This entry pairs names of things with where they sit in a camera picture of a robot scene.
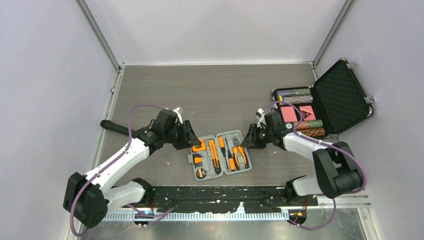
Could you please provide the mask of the orange phillips screwdriver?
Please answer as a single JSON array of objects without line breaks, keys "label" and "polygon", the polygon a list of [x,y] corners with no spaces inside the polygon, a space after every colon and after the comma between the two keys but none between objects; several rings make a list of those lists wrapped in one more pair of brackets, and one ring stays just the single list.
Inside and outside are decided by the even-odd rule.
[{"label": "orange phillips screwdriver", "polygon": [[218,137],[218,143],[219,143],[219,148],[220,148],[220,150],[222,152],[222,155],[223,155],[224,159],[227,160],[226,144],[225,144],[225,141],[224,141],[224,139],[223,139],[222,136],[219,136]]}]

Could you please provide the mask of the orange utility knife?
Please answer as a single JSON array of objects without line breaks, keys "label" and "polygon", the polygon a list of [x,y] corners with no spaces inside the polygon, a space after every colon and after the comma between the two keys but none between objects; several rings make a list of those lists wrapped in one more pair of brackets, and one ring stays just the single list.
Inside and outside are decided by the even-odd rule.
[{"label": "orange utility knife", "polygon": [[222,170],[221,170],[221,166],[220,166],[220,161],[219,161],[215,141],[213,139],[211,139],[211,140],[209,140],[208,144],[209,144],[209,148],[210,148],[210,153],[211,153],[211,157],[212,157],[214,171],[217,175],[219,175],[222,172]]}]

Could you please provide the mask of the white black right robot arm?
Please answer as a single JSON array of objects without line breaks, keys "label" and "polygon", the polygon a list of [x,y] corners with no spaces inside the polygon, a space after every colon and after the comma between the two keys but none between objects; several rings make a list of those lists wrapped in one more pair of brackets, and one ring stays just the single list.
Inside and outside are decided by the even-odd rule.
[{"label": "white black right robot arm", "polygon": [[315,175],[300,176],[286,182],[285,198],[288,203],[299,205],[308,195],[334,199],[360,192],[365,187],[365,175],[346,142],[321,141],[296,131],[295,127],[293,122],[283,122],[278,112],[266,113],[258,123],[250,125],[241,142],[241,146],[247,149],[264,149],[267,144],[273,144],[313,162]]}]

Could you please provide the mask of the orange black pliers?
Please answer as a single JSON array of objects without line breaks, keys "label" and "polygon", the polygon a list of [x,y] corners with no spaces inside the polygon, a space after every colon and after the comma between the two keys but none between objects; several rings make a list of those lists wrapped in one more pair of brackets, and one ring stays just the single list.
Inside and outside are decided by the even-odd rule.
[{"label": "orange black pliers", "polygon": [[241,164],[243,164],[244,169],[248,169],[250,167],[248,158],[245,154],[244,148],[241,147],[239,143],[239,139],[236,136],[232,137],[232,142],[234,147],[233,150],[233,160],[237,170],[241,170]]}]

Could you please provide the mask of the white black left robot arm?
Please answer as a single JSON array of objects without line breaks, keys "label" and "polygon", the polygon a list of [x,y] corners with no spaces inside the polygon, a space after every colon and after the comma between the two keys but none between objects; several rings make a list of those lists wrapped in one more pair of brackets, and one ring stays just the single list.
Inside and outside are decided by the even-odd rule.
[{"label": "white black left robot arm", "polygon": [[135,178],[115,187],[130,169],[150,157],[165,144],[176,150],[199,146],[189,120],[183,120],[181,107],[163,108],[147,127],[132,130],[110,120],[102,120],[105,130],[128,136],[128,142],[98,167],[81,174],[73,173],[68,181],[63,207],[70,213],[70,224],[80,221],[86,228],[97,226],[107,213],[128,204],[148,207],[153,202],[153,188],[145,180]]}]

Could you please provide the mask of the orange tape measure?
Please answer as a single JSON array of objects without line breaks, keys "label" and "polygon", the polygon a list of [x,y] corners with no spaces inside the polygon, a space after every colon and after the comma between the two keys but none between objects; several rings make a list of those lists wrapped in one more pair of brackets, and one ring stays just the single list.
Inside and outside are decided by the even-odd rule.
[{"label": "orange tape measure", "polygon": [[201,152],[201,151],[205,151],[205,150],[206,150],[206,145],[205,145],[205,143],[202,141],[200,145],[193,146],[193,147],[191,148],[191,150],[192,150],[193,152]]}]

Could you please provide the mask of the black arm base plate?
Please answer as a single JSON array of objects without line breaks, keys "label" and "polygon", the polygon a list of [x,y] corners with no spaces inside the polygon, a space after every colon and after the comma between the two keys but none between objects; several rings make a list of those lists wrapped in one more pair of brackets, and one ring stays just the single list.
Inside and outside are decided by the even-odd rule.
[{"label": "black arm base plate", "polygon": [[282,186],[155,186],[147,194],[149,207],[175,213],[276,213],[280,207],[316,207],[312,196],[289,198]]}]

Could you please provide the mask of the grey plastic tool case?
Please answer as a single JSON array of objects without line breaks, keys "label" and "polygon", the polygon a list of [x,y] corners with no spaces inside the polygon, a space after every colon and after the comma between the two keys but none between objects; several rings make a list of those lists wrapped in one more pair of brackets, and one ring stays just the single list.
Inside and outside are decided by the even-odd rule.
[{"label": "grey plastic tool case", "polygon": [[[252,165],[251,158],[249,156],[247,148],[243,147],[244,152],[246,154],[246,157],[248,158],[249,168],[244,169],[244,165],[241,164],[240,165],[241,170],[236,169],[235,171],[231,171],[229,159],[228,159],[228,153],[227,153],[227,144],[225,142],[225,151],[226,151],[226,160],[225,160],[224,156],[221,152],[220,146],[219,146],[218,137],[223,137],[224,142],[225,142],[225,138],[226,138],[226,140],[228,141],[229,149],[231,151],[232,156],[233,156],[233,147],[234,147],[232,137],[237,137],[240,144],[243,140],[243,135],[242,135],[242,132],[240,130],[231,130],[231,131],[227,131],[227,132],[218,133],[216,135],[201,136],[199,138],[199,140],[201,142],[205,143],[206,150],[205,151],[193,152],[192,148],[190,148],[190,153],[188,154],[188,162],[192,165],[194,178],[195,178],[196,181],[206,181],[206,180],[211,180],[211,179],[222,177],[223,175],[241,174],[241,173],[245,173],[245,172],[252,170],[253,165]],[[219,159],[220,168],[221,168],[220,174],[216,174],[215,170],[214,170],[214,164],[213,164],[211,151],[210,151],[210,147],[209,147],[209,140],[214,140],[214,142],[215,142],[216,151],[217,151],[217,154],[218,154],[218,159]],[[194,154],[201,154],[202,155],[202,166],[201,167],[195,167],[194,166],[194,164],[193,164],[193,155]],[[206,176],[203,179],[198,179],[196,177],[196,171],[199,168],[203,168],[206,171]]]}]

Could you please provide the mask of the small orange screwdriver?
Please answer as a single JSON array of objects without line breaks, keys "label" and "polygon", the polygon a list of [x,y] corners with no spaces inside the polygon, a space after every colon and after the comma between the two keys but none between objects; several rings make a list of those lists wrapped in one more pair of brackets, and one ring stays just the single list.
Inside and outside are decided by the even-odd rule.
[{"label": "small orange screwdriver", "polygon": [[229,144],[228,144],[227,138],[225,137],[225,138],[224,138],[224,140],[225,140],[226,148],[227,148],[227,157],[228,157],[229,167],[230,167],[230,170],[233,172],[233,171],[235,171],[235,170],[236,170],[236,164],[235,164],[235,162],[234,162],[233,155],[232,155],[232,153],[231,153],[231,151],[230,151],[230,147],[229,147]]}]

